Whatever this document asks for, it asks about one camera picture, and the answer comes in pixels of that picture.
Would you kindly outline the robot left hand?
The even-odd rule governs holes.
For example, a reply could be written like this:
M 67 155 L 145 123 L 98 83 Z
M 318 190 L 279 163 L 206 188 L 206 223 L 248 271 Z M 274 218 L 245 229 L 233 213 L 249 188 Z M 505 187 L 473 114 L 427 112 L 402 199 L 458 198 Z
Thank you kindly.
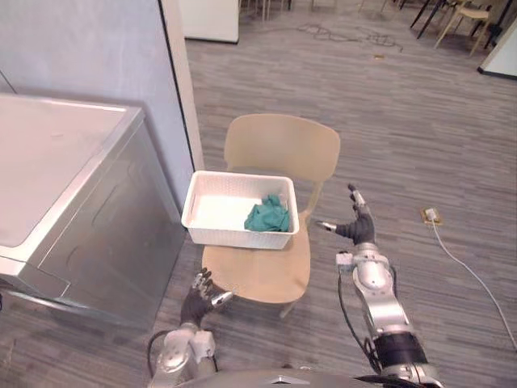
M 212 272 L 202 268 L 191 283 L 183 300 L 180 324 L 200 327 L 206 314 L 218 309 L 233 298 L 232 291 L 222 291 L 214 286 Z

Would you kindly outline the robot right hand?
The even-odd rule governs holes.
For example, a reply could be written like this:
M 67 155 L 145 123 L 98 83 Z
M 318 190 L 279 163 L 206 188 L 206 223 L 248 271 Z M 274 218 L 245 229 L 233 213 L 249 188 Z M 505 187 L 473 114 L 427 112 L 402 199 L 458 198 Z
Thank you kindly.
M 376 231 L 370 208 L 357 187 L 348 184 L 355 220 L 347 224 L 334 224 L 329 221 L 315 221 L 325 231 L 350 239 L 355 246 L 362 243 L 376 244 Z

